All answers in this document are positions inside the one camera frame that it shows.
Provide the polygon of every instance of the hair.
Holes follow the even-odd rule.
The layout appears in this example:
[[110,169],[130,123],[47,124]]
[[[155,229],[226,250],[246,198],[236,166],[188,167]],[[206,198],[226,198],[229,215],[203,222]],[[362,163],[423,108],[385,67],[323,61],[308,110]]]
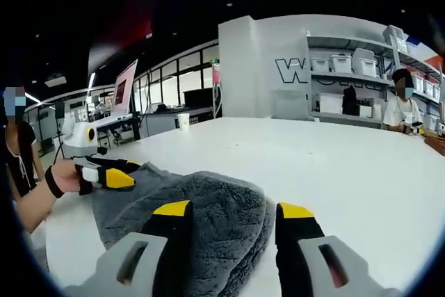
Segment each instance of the hair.
[[414,86],[410,71],[406,69],[398,69],[392,74],[392,80],[394,81],[395,84],[403,78],[405,78],[405,85],[407,87]]

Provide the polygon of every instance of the white table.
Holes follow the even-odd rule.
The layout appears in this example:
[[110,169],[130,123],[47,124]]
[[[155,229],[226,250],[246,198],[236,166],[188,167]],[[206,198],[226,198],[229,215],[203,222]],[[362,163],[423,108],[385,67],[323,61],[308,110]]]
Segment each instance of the white table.
[[[151,161],[170,172],[210,170],[302,205],[326,235],[369,263],[384,287],[407,289],[435,255],[445,223],[445,158],[421,138],[334,125],[222,118],[130,143],[109,156]],[[104,252],[90,199],[64,195],[47,221],[50,271],[80,284]],[[242,296],[280,296],[274,234]]]

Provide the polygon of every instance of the chair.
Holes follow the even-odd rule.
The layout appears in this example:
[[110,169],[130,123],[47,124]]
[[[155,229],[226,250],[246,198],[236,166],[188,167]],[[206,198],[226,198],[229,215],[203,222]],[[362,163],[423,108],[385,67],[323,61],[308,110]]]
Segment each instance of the chair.
[[297,90],[272,91],[271,118],[281,120],[299,120],[318,122],[318,118],[309,116],[306,93]]

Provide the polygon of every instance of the white cup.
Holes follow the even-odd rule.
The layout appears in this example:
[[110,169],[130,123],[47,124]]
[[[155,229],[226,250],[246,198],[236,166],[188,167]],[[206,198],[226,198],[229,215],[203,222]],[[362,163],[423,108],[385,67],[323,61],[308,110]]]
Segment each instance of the white cup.
[[188,129],[190,126],[190,114],[189,113],[182,113],[178,114],[178,123],[179,128],[182,129]]

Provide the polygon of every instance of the white shirt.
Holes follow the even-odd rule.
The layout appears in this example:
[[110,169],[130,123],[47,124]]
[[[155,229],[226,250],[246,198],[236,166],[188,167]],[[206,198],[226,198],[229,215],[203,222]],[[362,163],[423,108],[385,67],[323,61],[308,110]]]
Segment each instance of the white shirt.
[[395,127],[405,120],[406,115],[412,115],[412,122],[423,122],[419,106],[413,99],[404,102],[400,97],[392,97],[387,104],[383,123]]

